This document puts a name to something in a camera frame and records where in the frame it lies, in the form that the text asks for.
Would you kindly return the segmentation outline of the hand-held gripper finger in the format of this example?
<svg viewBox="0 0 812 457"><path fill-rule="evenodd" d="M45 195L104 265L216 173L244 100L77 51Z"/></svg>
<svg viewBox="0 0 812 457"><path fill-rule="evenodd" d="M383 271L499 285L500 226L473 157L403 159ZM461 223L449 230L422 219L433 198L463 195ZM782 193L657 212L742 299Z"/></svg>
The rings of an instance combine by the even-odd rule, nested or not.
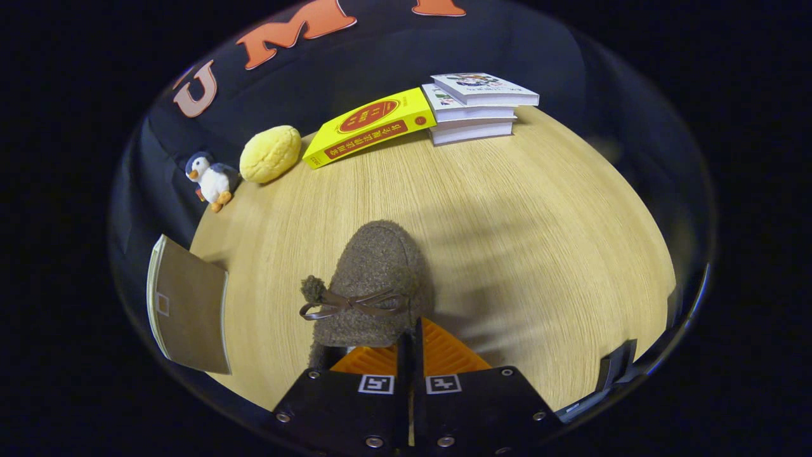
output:
<svg viewBox="0 0 812 457"><path fill-rule="evenodd" d="M562 422L515 366L491 366L421 318L415 335L418 454L528 454Z"/></svg>
<svg viewBox="0 0 812 457"><path fill-rule="evenodd" d="M302 454L398 454L409 445L408 335L395 345L395 373L305 369L273 408L272 430Z"/></svg>

